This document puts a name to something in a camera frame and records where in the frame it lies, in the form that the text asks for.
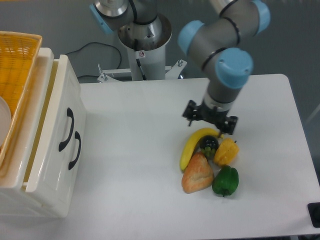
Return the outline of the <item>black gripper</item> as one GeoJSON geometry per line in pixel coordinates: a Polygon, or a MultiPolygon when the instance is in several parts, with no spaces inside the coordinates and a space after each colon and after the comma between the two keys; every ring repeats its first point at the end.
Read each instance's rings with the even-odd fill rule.
{"type": "Polygon", "coordinates": [[[205,122],[215,125],[219,129],[219,136],[224,134],[233,135],[237,122],[237,116],[227,116],[227,111],[218,111],[217,107],[209,108],[204,102],[198,107],[193,100],[187,103],[182,117],[188,121],[190,127],[193,121],[203,120],[205,122]]]}

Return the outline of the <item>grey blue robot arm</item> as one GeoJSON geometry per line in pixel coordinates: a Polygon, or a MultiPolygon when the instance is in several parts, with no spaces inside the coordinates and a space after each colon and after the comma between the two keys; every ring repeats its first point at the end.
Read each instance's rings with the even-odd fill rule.
{"type": "MultiPolygon", "coordinates": [[[[222,134],[232,135],[238,118],[229,111],[253,70],[251,56],[238,46],[264,31],[271,14],[260,0],[213,0],[211,5],[217,22],[193,20],[178,35],[180,49],[209,79],[201,104],[190,100],[183,117],[211,123],[222,134]]],[[[172,26],[158,12],[155,0],[97,0],[89,8],[102,31],[117,33],[125,46],[132,80],[164,79],[172,26]]]]}

